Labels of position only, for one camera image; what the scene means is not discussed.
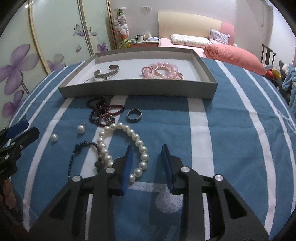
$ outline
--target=blue and white striped bedsheet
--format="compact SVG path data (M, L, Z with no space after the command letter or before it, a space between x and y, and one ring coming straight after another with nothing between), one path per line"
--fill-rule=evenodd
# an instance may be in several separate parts
M198 173L222 174L255 212L272 239L295 208L295 119L275 87L265 78L240 67L203 59L218 82L213 100L165 96L107 96L125 111L143 118L130 124L148 147L148 169L124 197L114 197L116 238L122 240L177 240L182 197L170 195L159 158L167 144L172 155ZM75 144L96 141L101 128L88 122L89 98L63 99L57 90L79 64L52 72L28 96L11 125L24 116L39 128L40 137L22 152L12 177L23 200L24 226L33 224L67 182L67 168ZM86 122L86 132L77 134ZM50 135L59 141L52 143ZM132 144L120 131L106 138L110 154L125 154ZM83 150L74 160L72 175L92 176L96 154ZM139 153L134 153L133 169ZM206 238L209 238L206 217Z

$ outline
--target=floral pillow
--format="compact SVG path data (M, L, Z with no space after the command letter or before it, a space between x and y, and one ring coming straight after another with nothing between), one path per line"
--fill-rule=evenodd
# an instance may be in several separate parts
M209 28L210 37L209 40L213 44L228 44L229 41L229 34L220 33L214 29Z
M212 44L207 38L189 36L189 35L181 35L181 34L173 34L171 35L172 42L175 45L186 45L192 47L204 48L209 44Z

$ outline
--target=pearl bracelet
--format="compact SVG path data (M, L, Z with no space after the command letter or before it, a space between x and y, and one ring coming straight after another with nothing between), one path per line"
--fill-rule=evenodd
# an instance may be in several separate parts
M136 143L136 147L139 148L139 151L141 153L141 161L138 165L139 168L134 169L133 174L130 174L129 182L133 183L136 180L136 177L141 177L143 171L146 170L148 167L148 148L144 146L144 142L140 139L140 135L137 134L134 130L132 130L129 125L124 125L123 123L118 122L117 124L112 123L110 126L105 126L104 130L99 132L100 137L98 138L98 145L101 150L101 157L105 162L106 167L111 167L113 165L113 159L112 156L109 154L109 150L106 148L104 138L106 137L106 133L115 131L116 129L123 130L124 132L126 132L127 135L131 137L133 141Z

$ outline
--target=beige and pink headboard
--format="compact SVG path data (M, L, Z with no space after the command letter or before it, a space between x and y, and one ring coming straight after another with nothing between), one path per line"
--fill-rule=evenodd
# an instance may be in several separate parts
M158 12L159 38L170 39L172 34L209 38L209 28L229 34L234 43L234 26L220 20L184 12Z

